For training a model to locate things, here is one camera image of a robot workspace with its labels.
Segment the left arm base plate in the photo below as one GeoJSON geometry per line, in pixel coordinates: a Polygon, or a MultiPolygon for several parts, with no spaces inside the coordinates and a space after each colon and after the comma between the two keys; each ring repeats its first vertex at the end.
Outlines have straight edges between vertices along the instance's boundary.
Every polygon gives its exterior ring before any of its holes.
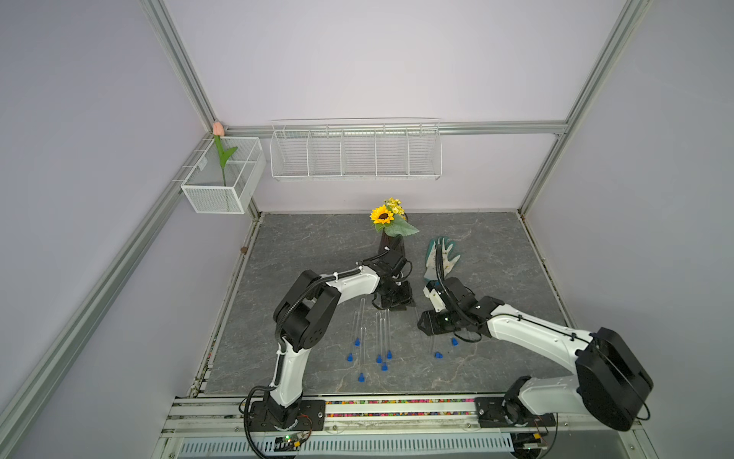
{"type": "Polygon", "coordinates": [[[321,431],[326,420],[324,400],[297,401],[290,407],[281,407],[270,399],[250,405],[247,426],[250,431],[321,431]]]}

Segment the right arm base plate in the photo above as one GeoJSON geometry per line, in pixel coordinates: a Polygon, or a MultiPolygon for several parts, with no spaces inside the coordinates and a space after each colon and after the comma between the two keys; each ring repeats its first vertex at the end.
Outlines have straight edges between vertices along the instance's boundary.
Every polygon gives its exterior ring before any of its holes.
{"type": "Polygon", "coordinates": [[[481,428],[551,428],[556,426],[552,413],[530,413],[518,401],[508,401],[504,396],[477,397],[475,400],[478,423],[481,428]]]}

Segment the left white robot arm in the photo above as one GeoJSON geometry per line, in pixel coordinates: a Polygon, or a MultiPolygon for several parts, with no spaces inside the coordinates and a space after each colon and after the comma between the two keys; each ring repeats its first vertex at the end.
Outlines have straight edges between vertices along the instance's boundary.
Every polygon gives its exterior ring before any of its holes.
{"type": "Polygon", "coordinates": [[[256,386],[240,405],[246,431],[291,430],[302,414],[303,378],[309,355],[326,334],[340,304],[368,299],[380,310],[403,311],[412,305],[408,281],[412,264],[404,238],[388,236],[375,256],[339,273],[306,270],[300,274],[273,313],[278,344],[273,379],[256,386]]]}

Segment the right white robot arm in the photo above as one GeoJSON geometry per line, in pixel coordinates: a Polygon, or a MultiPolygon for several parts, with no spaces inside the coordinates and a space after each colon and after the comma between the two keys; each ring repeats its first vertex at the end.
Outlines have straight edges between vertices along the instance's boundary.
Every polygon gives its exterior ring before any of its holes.
{"type": "Polygon", "coordinates": [[[617,332],[570,328],[524,313],[493,296],[476,298],[449,274],[453,246],[432,241],[426,256],[424,296],[432,308],[418,327],[428,336],[463,332],[521,346],[568,370],[565,377],[518,378],[501,401],[477,404],[482,426],[527,426],[544,415],[590,415],[607,428],[628,431],[651,417],[646,400],[654,382],[617,332]]]}

